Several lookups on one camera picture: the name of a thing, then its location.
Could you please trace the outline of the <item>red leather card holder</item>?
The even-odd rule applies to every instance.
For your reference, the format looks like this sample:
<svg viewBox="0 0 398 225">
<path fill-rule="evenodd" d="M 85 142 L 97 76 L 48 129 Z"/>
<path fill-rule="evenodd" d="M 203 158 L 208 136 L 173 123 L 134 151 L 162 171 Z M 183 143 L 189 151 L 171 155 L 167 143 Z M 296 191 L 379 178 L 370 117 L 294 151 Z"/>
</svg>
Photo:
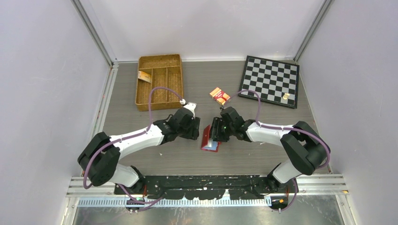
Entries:
<svg viewBox="0 0 398 225">
<path fill-rule="evenodd" d="M 211 138 L 211 125 L 205 127 L 203 131 L 202 141 L 201 141 L 201 150 L 209 151 L 209 152 L 218 152 L 220 142 L 214 141 Z"/>
</svg>

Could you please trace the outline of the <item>yellow credit card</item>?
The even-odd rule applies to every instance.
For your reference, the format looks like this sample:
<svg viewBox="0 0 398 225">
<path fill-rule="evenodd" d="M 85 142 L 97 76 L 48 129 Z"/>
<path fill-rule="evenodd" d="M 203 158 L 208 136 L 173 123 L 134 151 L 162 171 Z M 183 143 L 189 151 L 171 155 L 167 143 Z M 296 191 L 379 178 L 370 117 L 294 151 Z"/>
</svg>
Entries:
<svg viewBox="0 0 398 225">
<path fill-rule="evenodd" d="M 138 71 L 138 79 L 147 83 L 152 83 L 152 75 L 144 71 Z"/>
</svg>

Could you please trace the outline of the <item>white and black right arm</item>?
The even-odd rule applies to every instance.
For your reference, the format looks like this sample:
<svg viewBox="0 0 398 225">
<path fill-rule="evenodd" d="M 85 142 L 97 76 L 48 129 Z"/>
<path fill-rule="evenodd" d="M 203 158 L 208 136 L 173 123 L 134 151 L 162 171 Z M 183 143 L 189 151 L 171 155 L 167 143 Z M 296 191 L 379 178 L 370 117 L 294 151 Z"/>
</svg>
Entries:
<svg viewBox="0 0 398 225">
<path fill-rule="evenodd" d="M 219 117 L 214 117 L 208 129 L 209 139 L 217 144 L 225 143 L 234 136 L 241 141 L 282 147 L 288 160 L 267 175 L 268 187 L 273 192 L 281 192 L 288 181 L 302 174 L 312 175 L 330 160 L 329 146 L 303 121 L 282 126 L 244 120 L 235 108 L 227 107 L 221 110 Z"/>
</svg>

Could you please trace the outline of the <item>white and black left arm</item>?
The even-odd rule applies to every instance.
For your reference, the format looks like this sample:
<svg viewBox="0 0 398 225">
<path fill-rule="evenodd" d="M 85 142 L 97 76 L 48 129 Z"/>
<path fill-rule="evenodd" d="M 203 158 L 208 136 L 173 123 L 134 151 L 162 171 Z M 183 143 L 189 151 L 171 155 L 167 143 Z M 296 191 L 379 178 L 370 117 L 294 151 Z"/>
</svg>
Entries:
<svg viewBox="0 0 398 225">
<path fill-rule="evenodd" d="M 123 135 L 108 136 L 99 132 L 87 144 L 77 162 L 91 185 L 98 187 L 112 182 L 139 194 L 144 188 L 142 175 L 137 168 L 124 166 L 119 161 L 139 150 L 172 142 L 177 137 L 197 140 L 200 118 L 195 116 L 195 108 L 196 104 L 189 102 L 167 119 Z"/>
</svg>

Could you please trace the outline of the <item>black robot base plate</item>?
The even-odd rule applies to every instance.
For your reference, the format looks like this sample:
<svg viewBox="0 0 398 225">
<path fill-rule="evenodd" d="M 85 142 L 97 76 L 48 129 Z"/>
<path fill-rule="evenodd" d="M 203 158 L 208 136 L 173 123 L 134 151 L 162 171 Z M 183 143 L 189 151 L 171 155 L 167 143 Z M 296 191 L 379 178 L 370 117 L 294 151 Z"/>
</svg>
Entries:
<svg viewBox="0 0 398 225">
<path fill-rule="evenodd" d="M 228 194 L 231 200 L 262 199 L 266 195 L 294 194 L 293 181 L 277 184 L 263 175 L 151 175 L 141 178 L 133 187 L 115 186 L 114 194 L 145 195 L 150 200 L 219 200 Z"/>
</svg>

